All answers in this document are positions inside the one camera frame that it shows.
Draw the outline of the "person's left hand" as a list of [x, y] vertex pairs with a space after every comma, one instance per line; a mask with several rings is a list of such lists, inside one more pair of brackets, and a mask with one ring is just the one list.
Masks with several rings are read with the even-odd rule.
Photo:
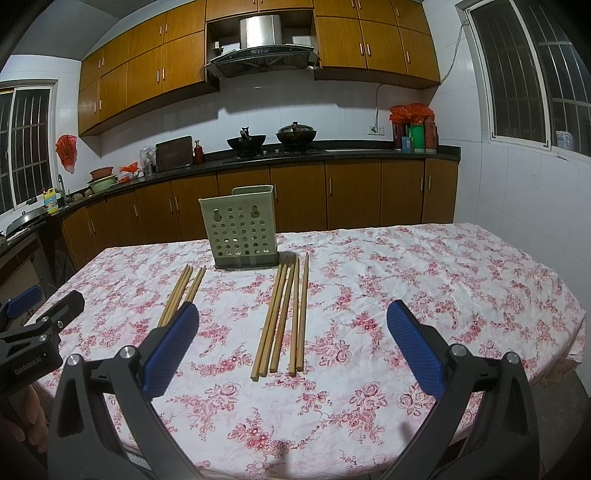
[[1, 400], [1, 455], [20, 453], [22, 447], [47, 452], [48, 427], [39, 396], [32, 385]]

